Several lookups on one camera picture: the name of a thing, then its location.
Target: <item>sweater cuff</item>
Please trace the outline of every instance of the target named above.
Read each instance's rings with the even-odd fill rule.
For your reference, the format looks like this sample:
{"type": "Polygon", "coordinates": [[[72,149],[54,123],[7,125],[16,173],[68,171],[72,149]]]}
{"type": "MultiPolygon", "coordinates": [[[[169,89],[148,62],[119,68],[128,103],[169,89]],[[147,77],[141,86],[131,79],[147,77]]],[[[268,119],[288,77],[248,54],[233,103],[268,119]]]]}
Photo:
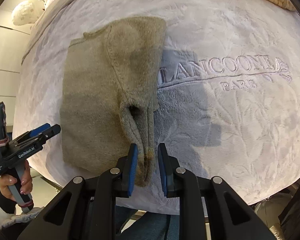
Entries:
{"type": "Polygon", "coordinates": [[[6,198],[5,196],[2,195],[0,191],[0,208],[6,212],[7,214],[13,214],[16,210],[16,202],[6,198]]]}

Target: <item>bed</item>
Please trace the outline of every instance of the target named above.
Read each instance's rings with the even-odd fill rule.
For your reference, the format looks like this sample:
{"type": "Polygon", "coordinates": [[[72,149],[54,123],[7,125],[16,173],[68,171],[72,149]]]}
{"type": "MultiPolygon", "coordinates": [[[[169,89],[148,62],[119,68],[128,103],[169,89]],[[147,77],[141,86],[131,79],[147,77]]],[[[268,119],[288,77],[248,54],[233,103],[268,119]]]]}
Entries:
{"type": "MultiPolygon", "coordinates": [[[[70,41],[133,15],[167,22],[154,140],[197,176],[223,177],[247,204],[300,178],[300,16],[266,0],[50,0],[22,64],[13,136],[60,123],[70,41]]],[[[61,136],[29,158],[61,186],[93,177],[65,163],[61,136]]],[[[178,213],[158,165],[147,187],[118,205],[178,213]]]]}

